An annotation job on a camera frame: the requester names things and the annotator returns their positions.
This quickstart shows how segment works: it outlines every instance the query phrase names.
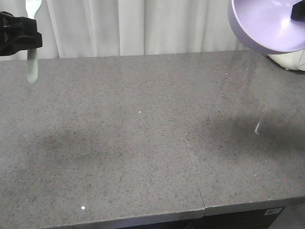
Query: speckled stone surface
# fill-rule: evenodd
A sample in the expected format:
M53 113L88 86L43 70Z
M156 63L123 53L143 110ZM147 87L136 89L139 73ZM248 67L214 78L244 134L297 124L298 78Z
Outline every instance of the speckled stone surface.
M205 214L303 199L304 73L252 51L202 55L197 71L185 84L184 134Z
M305 75L253 51L39 68L28 84L25 61L0 62L5 229L111 229L305 197Z
M34 84L25 61L0 62L0 228L202 216L161 59L41 60Z

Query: curtain fold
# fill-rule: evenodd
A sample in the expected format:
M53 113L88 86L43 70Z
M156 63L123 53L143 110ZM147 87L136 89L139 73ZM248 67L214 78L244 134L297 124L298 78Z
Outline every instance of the curtain fold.
M231 31L228 0L42 0L39 58L245 49ZM0 11L27 16L25 0ZM26 59L26 51L0 60Z

